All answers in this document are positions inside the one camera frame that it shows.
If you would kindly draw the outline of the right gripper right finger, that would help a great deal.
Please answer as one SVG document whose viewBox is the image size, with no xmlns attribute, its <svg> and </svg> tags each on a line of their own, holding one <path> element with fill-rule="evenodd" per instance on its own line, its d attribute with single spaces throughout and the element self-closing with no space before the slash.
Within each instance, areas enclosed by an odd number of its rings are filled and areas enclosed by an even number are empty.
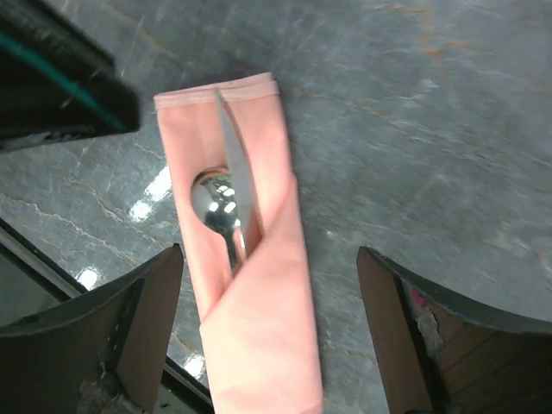
<svg viewBox="0 0 552 414">
<path fill-rule="evenodd" d="M 483 304 L 376 250 L 356 258 L 391 413 L 549 413 L 551 324 Z"/>
</svg>

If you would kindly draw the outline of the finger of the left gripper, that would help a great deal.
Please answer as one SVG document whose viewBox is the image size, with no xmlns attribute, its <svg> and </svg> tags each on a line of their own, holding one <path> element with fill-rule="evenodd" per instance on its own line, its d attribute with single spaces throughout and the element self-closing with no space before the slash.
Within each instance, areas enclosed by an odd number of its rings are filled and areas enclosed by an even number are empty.
<svg viewBox="0 0 552 414">
<path fill-rule="evenodd" d="M 44 1 L 1 3 L 1 66 L 14 64 L 61 79 L 100 120 L 102 134 L 140 127 L 140 99 L 113 58 Z"/>
<path fill-rule="evenodd" d="M 1 66 L 1 150 L 100 136 L 104 126 L 61 79 L 25 64 Z"/>
</svg>

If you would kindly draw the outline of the light pink satin napkin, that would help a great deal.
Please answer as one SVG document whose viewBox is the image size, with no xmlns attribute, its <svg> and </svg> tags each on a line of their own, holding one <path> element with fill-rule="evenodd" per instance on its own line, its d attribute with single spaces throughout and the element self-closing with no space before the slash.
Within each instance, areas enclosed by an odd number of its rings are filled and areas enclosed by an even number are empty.
<svg viewBox="0 0 552 414">
<path fill-rule="evenodd" d="M 227 102 L 248 157 L 260 244 L 237 272 L 223 238 L 194 213 L 192 182 L 226 161 L 215 95 Z M 218 413 L 319 413 L 323 385 L 311 278 L 289 140 L 273 77 L 154 99 Z"/>
</svg>

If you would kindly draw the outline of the spoon with wooden handle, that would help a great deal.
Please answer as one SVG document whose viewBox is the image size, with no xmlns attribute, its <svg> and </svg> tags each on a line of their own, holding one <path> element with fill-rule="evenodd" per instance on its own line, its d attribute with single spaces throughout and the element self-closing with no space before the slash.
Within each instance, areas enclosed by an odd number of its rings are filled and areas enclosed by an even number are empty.
<svg viewBox="0 0 552 414">
<path fill-rule="evenodd" d="M 229 171 L 221 167 L 203 170 L 193 181 L 191 204 L 202 224 L 224 239 L 235 274 L 242 265 L 245 247 Z"/>
</svg>

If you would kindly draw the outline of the green handled knife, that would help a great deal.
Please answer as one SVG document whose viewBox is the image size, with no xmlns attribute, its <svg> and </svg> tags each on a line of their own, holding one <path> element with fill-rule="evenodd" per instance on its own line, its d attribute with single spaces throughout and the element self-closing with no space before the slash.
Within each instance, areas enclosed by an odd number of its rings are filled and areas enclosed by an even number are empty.
<svg viewBox="0 0 552 414">
<path fill-rule="evenodd" d="M 241 222 L 242 251 L 248 258 L 262 239 L 261 220 L 251 165 L 237 122 L 229 104 L 218 89 L 215 89 L 215 102 L 223 132 L 231 183 L 235 190 L 237 214 Z"/>
</svg>

